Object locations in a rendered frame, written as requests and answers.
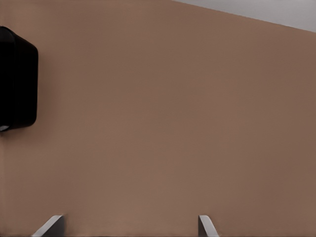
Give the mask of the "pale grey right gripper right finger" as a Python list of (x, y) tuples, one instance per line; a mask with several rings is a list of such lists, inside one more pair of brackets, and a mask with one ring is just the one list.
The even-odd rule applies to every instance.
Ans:
[(207, 215), (198, 216), (198, 237), (219, 237), (219, 234)]

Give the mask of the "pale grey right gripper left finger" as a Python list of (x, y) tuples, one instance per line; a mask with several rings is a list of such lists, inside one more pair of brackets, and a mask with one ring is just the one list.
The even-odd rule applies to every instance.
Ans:
[(31, 237), (65, 237), (65, 218), (54, 215), (44, 223)]

